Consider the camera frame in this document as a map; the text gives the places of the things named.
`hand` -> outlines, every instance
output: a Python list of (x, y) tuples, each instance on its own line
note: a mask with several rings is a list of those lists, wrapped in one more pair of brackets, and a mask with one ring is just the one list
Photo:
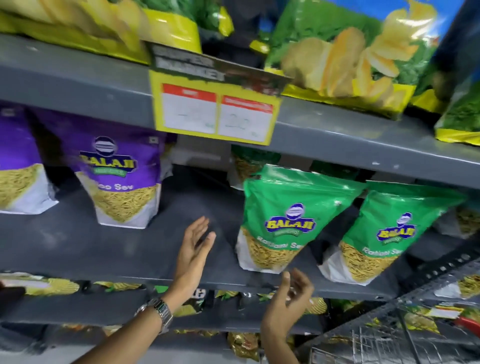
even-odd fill
[(198, 240), (208, 229), (209, 219), (202, 216), (187, 227), (177, 257), (177, 269), (173, 283), (163, 296), (171, 313), (184, 304), (200, 283), (207, 255), (215, 242), (216, 234), (210, 232), (197, 247)]
[(310, 305), (313, 284), (308, 277), (293, 268), (291, 273), (282, 273), (282, 283), (273, 296), (265, 312), (260, 331), (262, 335), (275, 336), (281, 340), (287, 338), (288, 332)]

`metal watch band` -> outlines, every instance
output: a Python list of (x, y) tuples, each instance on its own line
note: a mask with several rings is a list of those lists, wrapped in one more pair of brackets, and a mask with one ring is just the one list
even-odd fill
[(165, 332), (173, 320), (173, 315), (170, 312), (170, 309), (161, 298), (152, 298), (138, 309), (137, 314), (150, 306), (153, 307), (162, 318), (162, 332)]

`white floor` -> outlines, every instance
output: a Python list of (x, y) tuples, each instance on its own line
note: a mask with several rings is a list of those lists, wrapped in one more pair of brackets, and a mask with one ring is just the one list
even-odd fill
[[(42, 355), (0, 354), (1, 364), (69, 364), (83, 355), (90, 347), (61, 346), (48, 349)], [(138, 361), (138, 364), (253, 364), (253, 360), (237, 358), (230, 349), (222, 353), (193, 352), (179, 350), (151, 349)]]

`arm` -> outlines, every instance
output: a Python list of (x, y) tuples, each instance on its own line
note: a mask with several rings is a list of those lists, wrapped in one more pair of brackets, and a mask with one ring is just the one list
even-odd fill
[(282, 283), (272, 298), (260, 326), (262, 346), (270, 364), (298, 364), (287, 345), (287, 335), (308, 307), (313, 285), (302, 272), (283, 272)]
[[(216, 237), (211, 232), (195, 247), (207, 231), (208, 222), (207, 218), (201, 217), (185, 230), (173, 283), (162, 297), (171, 313), (192, 296), (200, 283), (207, 255)], [(160, 315), (148, 307), (72, 364), (134, 364), (145, 354), (161, 329)]]

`yellow price sign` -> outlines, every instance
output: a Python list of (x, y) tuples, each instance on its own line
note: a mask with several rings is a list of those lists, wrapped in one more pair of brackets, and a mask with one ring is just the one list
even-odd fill
[(148, 43), (157, 130), (269, 145), (287, 77)]

